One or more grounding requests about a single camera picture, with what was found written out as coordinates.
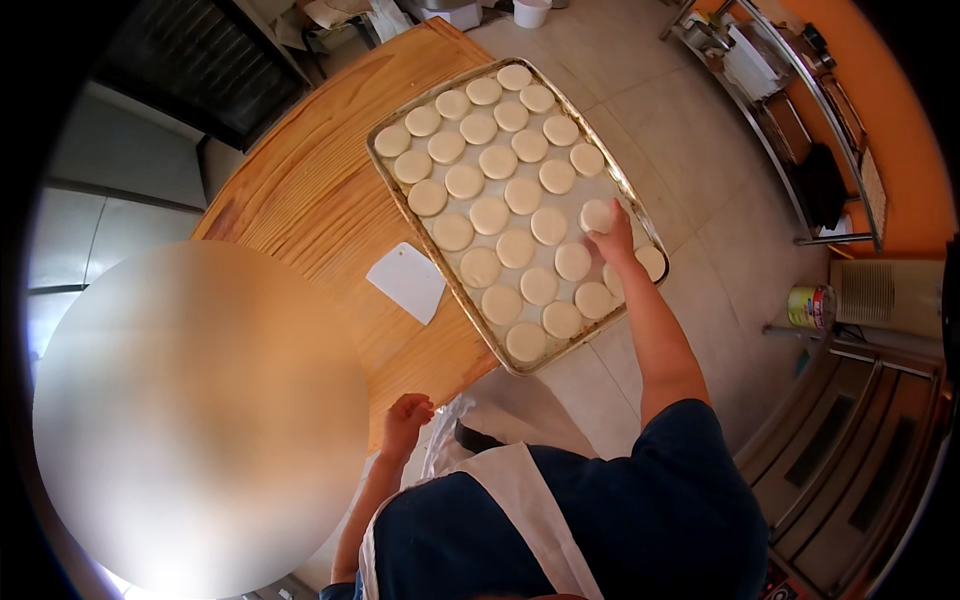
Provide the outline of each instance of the wooden table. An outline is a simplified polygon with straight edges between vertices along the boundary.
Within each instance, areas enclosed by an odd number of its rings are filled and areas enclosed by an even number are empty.
[[[449,402],[498,362],[449,289],[423,326],[366,281],[373,263],[400,242],[422,250],[373,167],[367,134],[434,85],[492,60],[439,17],[371,50],[276,124],[192,237],[266,252],[339,302],[367,374],[370,453],[400,395]]]

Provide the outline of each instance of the plastic dough scraper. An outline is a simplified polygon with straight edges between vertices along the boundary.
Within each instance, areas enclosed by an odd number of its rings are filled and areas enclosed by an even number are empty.
[[[446,286],[437,265],[406,242],[378,260],[367,281],[423,324],[437,314]]]

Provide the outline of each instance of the yellow can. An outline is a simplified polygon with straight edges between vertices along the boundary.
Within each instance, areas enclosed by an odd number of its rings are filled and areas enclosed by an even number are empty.
[[[828,285],[798,286],[786,299],[786,315],[790,323],[810,329],[829,329],[836,321],[836,296]]]

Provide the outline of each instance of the orange wall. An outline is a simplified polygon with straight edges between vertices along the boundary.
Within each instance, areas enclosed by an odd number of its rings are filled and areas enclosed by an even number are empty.
[[[707,12],[720,4],[721,0],[700,0],[695,6]],[[947,169],[920,102],[890,50],[851,0],[780,0],[780,4],[802,22],[813,23],[827,40],[837,62],[833,74],[867,131],[887,193],[881,257],[945,258],[945,244],[956,230]],[[740,18],[743,13],[732,14]],[[835,148],[827,121],[804,84],[791,83],[787,94],[810,136]],[[843,165],[837,150],[834,156]],[[846,167],[840,170],[846,175]],[[848,210],[854,230],[869,230],[860,203],[848,204]],[[858,257],[874,256],[869,243],[849,248]]]

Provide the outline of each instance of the metal baking tray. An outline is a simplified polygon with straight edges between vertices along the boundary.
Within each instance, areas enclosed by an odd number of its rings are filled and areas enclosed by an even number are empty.
[[[486,318],[484,318],[478,306],[479,298],[480,296],[482,296],[482,293],[484,290],[473,290],[472,292],[470,291],[472,290],[472,288],[468,290],[463,285],[463,283],[461,283],[460,279],[457,277],[457,271],[455,271],[454,268],[451,267],[450,262],[448,262],[447,257],[445,256],[445,254],[456,255],[457,259],[455,264],[459,269],[459,255],[462,255],[463,252],[465,252],[466,250],[460,251],[460,252],[445,252],[445,251],[441,251],[440,248],[437,247],[437,244],[433,241],[433,238],[430,236],[430,232],[427,229],[427,226],[430,225],[430,223],[432,223],[433,219],[435,219],[436,217],[421,218],[420,216],[415,214],[412,210],[410,210],[410,207],[407,205],[406,194],[409,191],[411,186],[407,185],[406,183],[401,183],[395,180],[393,173],[389,167],[389,164],[385,163],[384,159],[381,158],[373,149],[373,141],[376,139],[377,134],[380,133],[384,128],[390,125],[393,125],[394,123],[403,119],[406,116],[406,114],[411,110],[413,110],[414,108],[433,102],[437,96],[439,96],[440,94],[442,94],[443,92],[449,89],[462,88],[466,86],[469,82],[473,81],[474,79],[489,76],[491,73],[495,73],[497,70],[499,70],[500,68],[508,64],[521,64],[526,68],[528,68],[530,72],[533,74],[534,83],[541,84],[544,87],[547,87],[548,89],[550,89],[550,91],[553,92],[554,96],[556,96],[557,105],[559,107],[559,113],[565,114],[569,116],[571,119],[573,119],[573,121],[580,128],[581,137],[584,140],[592,143],[594,146],[596,146],[600,150],[600,152],[603,153],[604,158],[607,160],[606,174],[598,175],[594,179],[600,180],[601,178],[609,177],[609,179],[612,181],[611,188],[614,191],[614,193],[617,194],[618,198],[621,200],[622,203],[624,203],[624,205],[628,206],[632,210],[632,213],[633,213],[632,216],[636,217],[635,219],[632,219],[632,221],[634,222],[635,240],[638,234],[637,229],[642,228],[641,229],[642,232],[646,233],[646,237],[649,239],[649,244],[641,243],[640,246],[644,246],[644,245],[656,246],[657,249],[660,251],[660,253],[663,255],[663,258],[666,262],[666,269],[663,272],[663,276],[661,276],[660,279],[658,279],[655,282],[658,287],[661,284],[663,284],[664,281],[666,281],[666,278],[670,273],[670,261],[669,261],[669,258],[667,257],[667,253],[663,247],[660,237],[657,235],[657,232],[654,229],[653,223],[650,221],[650,217],[647,215],[646,209],[643,207],[643,202],[636,195],[636,192],[633,186],[630,185],[630,182],[627,180],[627,177],[623,173],[623,170],[620,169],[620,166],[613,159],[613,156],[611,155],[607,147],[603,144],[603,141],[600,140],[600,138],[597,136],[593,128],[589,125],[587,120],[584,119],[583,115],[580,114],[580,111],[577,110],[576,107],[574,107],[573,104],[571,104],[570,101],[566,98],[566,96],[564,96],[563,93],[555,85],[553,85],[553,83],[550,82],[550,80],[548,80],[536,66],[534,66],[528,60],[519,59],[519,58],[503,59],[503,60],[497,60],[495,62],[491,62],[489,64],[472,69],[467,73],[464,73],[463,75],[460,75],[454,79],[451,79],[443,84],[437,85],[433,89],[430,89],[423,95],[419,96],[419,98],[400,107],[399,109],[397,109],[396,111],[388,115],[386,118],[384,118],[382,121],[380,121],[372,129],[370,134],[367,136],[367,150],[370,153],[371,160],[373,161],[373,165],[376,167],[376,170],[383,177],[384,181],[386,181],[387,187],[390,189],[391,194],[393,194],[394,200],[396,201],[396,207],[399,208],[400,214],[403,215],[403,217],[407,220],[410,226],[417,233],[417,237],[419,238],[420,242],[423,244],[423,248],[426,251],[427,256],[429,256],[430,259],[437,265],[437,268],[440,270],[440,273],[443,275],[444,279],[446,280],[446,284],[450,286],[450,290],[453,293],[454,298],[456,298],[457,301],[460,303],[460,305],[463,307],[464,311],[467,313],[467,316],[473,322],[473,325],[477,328],[477,331],[480,332],[481,337],[483,337],[484,341],[486,341],[487,345],[490,347],[491,351],[497,357],[497,359],[499,359],[500,363],[503,364],[504,368],[508,372],[514,375],[529,375],[539,371],[540,369],[543,369],[547,365],[563,358],[564,356],[566,356],[576,348],[579,348],[583,344],[589,342],[593,337],[595,337],[601,331],[607,329],[612,324],[614,324],[617,320],[622,318],[627,312],[626,306],[621,304],[620,306],[615,308],[613,312],[608,314],[603,319],[589,323],[588,325],[584,326],[581,333],[579,333],[573,338],[570,338],[569,340],[557,340],[556,338],[552,338],[551,336],[548,335],[547,337],[550,342],[548,342],[547,353],[543,358],[541,358],[541,360],[535,363],[518,362],[517,360],[514,359],[513,356],[510,355],[509,352],[507,352],[506,344],[503,341],[501,341],[503,338],[505,338],[506,330],[509,329],[509,326],[499,326],[499,325],[494,325],[487,322]],[[504,90],[505,97],[510,93],[517,94],[517,92],[508,92],[507,90]],[[531,121],[534,120],[535,116],[536,115],[531,114]],[[445,119],[444,125],[442,127],[452,128],[454,126],[449,125]],[[500,136],[502,136],[503,134],[504,134],[503,131],[499,131],[497,134],[497,138],[494,139],[493,143],[503,143],[498,141]],[[426,143],[425,140],[428,138],[414,138],[414,139],[422,140],[420,144],[425,145]],[[478,150],[479,147],[473,147],[473,148],[475,153],[479,153],[479,150]],[[568,156],[569,149],[570,147],[558,149],[551,145],[551,152],[555,154],[557,152],[564,152],[565,155]],[[551,157],[554,157],[554,156],[548,154],[547,158],[545,158],[544,160],[547,160]],[[389,161],[390,164],[393,163],[392,159],[387,159],[387,160]],[[540,164],[541,163],[528,165],[527,168],[539,169]],[[435,165],[435,169],[434,169],[435,173],[437,172],[438,168],[442,169],[443,171],[445,171],[446,169],[446,167],[440,167],[439,165]],[[477,198],[491,194],[489,191],[490,183],[491,181],[487,180],[488,187],[485,187],[484,192],[481,193]],[[450,199],[447,204],[448,206],[452,204],[452,206],[454,207],[454,210],[464,213],[466,212],[466,210],[468,210],[468,206],[472,204],[472,202],[471,201],[463,202],[463,201]],[[444,214],[445,212],[447,212],[446,208],[440,214]],[[511,226],[515,223],[516,220],[525,220],[527,224],[529,224],[529,219],[530,219],[530,215],[521,217],[521,216],[512,214],[511,221],[510,223],[508,223],[508,226],[506,228],[511,228]],[[578,226],[576,225],[575,218],[571,220],[570,216],[567,215],[567,219],[568,221],[571,221],[571,225],[573,228],[577,228],[579,230]],[[491,247],[492,244],[495,243],[495,240],[497,237],[498,235],[480,236],[478,234],[474,238],[474,243],[471,243],[470,246],[467,248],[467,250],[474,248],[478,245]],[[492,240],[487,240],[485,242],[477,242],[478,238],[492,238]],[[540,244],[538,244],[538,255],[540,254],[541,250],[542,250],[542,247],[540,246]],[[529,268],[530,266],[535,266],[534,263],[536,262],[536,260],[537,259],[535,258],[535,261],[532,262],[531,265],[528,265],[527,268]],[[570,293],[568,295],[572,296],[572,290],[575,289],[578,285],[582,284],[583,282],[588,280],[602,280],[600,279],[601,269],[602,269],[602,262],[598,263],[597,260],[594,260],[593,268],[591,269],[590,274],[584,280],[573,283],[573,282],[564,282],[561,279],[561,296],[564,294],[565,286],[570,290]],[[519,272],[521,272],[522,270],[504,269],[504,272],[512,272],[512,271],[517,271],[517,273],[512,274],[511,277],[513,279],[519,280],[519,275],[520,275]],[[541,310],[542,310],[542,307],[539,307],[539,306],[532,307],[532,305],[524,301],[524,311],[521,313],[518,320],[534,321],[535,323],[539,323],[539,314]],[[537,314],[536,319],[530,318],[532,316],[532,313],[534,312]]]

